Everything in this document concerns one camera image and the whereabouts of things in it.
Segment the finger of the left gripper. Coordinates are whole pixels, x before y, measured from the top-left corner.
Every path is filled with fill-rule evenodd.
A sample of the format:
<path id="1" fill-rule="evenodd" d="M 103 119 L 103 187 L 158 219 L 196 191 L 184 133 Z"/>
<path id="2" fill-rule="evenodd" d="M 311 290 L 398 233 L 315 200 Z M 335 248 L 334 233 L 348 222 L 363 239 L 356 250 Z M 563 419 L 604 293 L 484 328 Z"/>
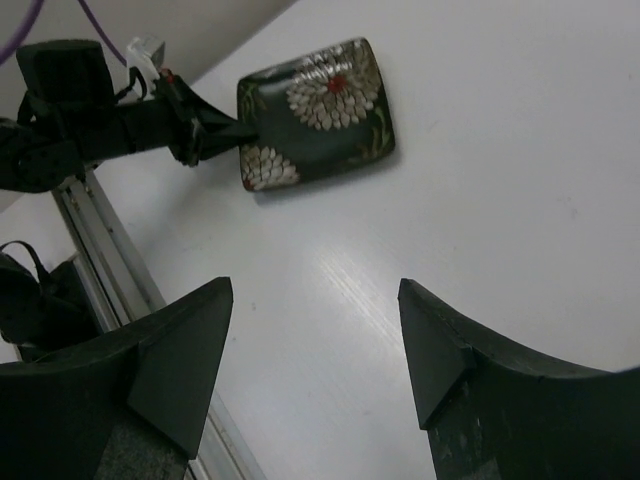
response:
<path id="1" fill-rule="evenodd" d="M 258 138 L 254 127 L 207 103 L 180 76 L 174 77 L 174 96 L 179 123 L 174 158 L 183 165 L 198 165 Z"/>

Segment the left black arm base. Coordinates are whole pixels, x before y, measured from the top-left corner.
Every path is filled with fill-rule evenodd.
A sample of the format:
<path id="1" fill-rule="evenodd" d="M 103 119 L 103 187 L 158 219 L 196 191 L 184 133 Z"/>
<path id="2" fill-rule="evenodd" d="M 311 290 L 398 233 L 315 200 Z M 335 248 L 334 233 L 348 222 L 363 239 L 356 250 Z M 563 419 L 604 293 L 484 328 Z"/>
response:
<path id="1" fill-rule="evenodd" d="M 36 362 L 58 350 L 100 335 L 99 324 L 80 275 L 71 260 L 49 271 L 27 242 L 23 247 L 34 271 L 1 254 L 1 338 L 17 348 L 20 359 Z"/>

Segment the black square floral plate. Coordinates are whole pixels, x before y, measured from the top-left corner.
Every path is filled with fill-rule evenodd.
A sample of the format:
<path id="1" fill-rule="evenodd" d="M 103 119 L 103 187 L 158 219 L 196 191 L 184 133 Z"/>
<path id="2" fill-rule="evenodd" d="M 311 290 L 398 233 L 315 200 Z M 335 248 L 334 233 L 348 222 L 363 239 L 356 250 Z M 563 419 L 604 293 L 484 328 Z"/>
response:
<path id="1" fill-rule="evenodd" d="M 347 173 L 396 147 L 382 74 L 364 37 L 243 77 L 237 114 L 257 134 L 239 149 L 250 192 Z"/>

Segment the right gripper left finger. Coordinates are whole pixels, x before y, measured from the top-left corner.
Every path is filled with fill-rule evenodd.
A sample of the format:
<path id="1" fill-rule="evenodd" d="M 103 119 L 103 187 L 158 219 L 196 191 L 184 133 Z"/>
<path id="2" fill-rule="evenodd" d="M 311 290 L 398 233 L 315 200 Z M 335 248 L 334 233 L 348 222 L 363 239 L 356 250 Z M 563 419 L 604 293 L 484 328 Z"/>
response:
<path id="1" fill-rule="evenodd" d="M 195 459 L 227 337 L 232 283 L 43 360 L 1 367 L 5 479 L 181 479 Z"/>

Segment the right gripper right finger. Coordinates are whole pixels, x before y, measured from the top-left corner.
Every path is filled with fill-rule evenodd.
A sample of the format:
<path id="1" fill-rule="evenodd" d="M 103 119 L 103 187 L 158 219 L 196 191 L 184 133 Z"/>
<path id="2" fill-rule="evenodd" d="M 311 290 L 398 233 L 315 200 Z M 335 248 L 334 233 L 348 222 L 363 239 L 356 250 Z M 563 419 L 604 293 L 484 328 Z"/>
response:
<path id="1" fill-rule="evenodd" d="M 399 285 L 419 427 L 440 479 L 635 479 L 639 371 L 567 362 Z"/>

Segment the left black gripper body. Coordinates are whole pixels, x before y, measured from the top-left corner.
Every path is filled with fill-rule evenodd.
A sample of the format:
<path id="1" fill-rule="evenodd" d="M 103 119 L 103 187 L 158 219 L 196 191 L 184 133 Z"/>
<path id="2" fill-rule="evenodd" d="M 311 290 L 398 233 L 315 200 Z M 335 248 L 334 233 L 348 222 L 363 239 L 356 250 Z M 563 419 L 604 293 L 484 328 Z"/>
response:
<path id="1" fill-rule="evenodd" d="M 149 99 L 123 103 L 102 46 L 53 40 L 20 47 L 26 93 L 14 123 L 17 165 L 91 165 L 167 147 L 174 155 L 174 77 L 160 75 Z"/>

